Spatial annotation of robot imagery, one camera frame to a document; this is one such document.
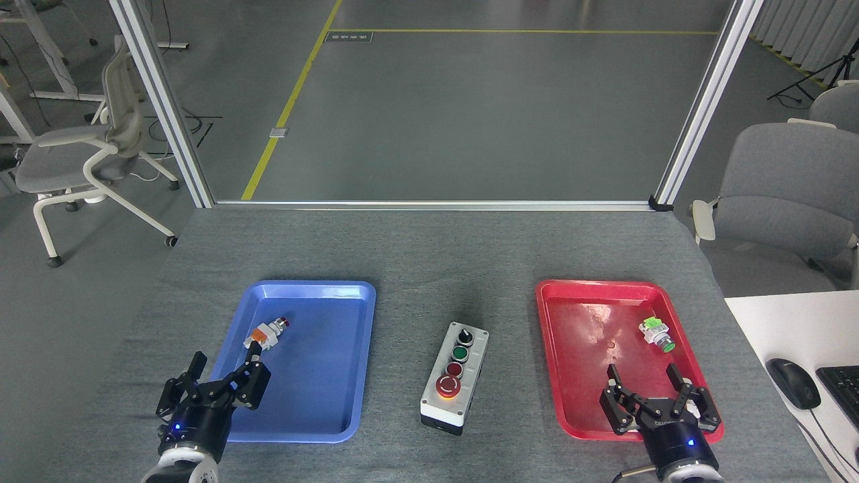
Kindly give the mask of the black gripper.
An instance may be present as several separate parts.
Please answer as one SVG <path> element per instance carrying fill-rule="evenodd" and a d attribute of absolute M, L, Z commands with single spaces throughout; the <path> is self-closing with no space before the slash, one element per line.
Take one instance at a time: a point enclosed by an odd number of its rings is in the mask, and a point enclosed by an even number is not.
<path fill-rule="evenodd" d="M 166 380 L 156 406 L 156 415 L 165 421 L 159 428 L 159 453 L 175 447 L 190 447 L 208 453 L 220 464 L 232 426 L 234 406 L 256 410 L 270 382 L 271 373 L 260 359 L 261 353 L 260 343 L 250 343 L 245 362 L 225 376 L 230 394 L 215 400 L 197 398 L 197 379 L 207 363 L 203 352 L 195 352 L 189 367 L 180 376 Z M 184 395 L 191 398 L 183 400 Z"/>
<path fill-rule="evenodd" d="M 637 392 L 623 385 L 615 364 L 608 364 L 608 382 L 599 404 L 616 435 L 641 428 L 648 458 L 656 467 L 659 479 L 717 479 L 719 464 L 703 431 L 716 431 L 721 417 L 709 389 L 695 386 L 671 363 L 666 375 L 678 392 L 675 403 L 653 401 L 659 415 L 647 412 L 648 403 Z M 699 418 L 688 410 L 692 400 Z M 641 424 L 638 415 L 641 412 Z"/>

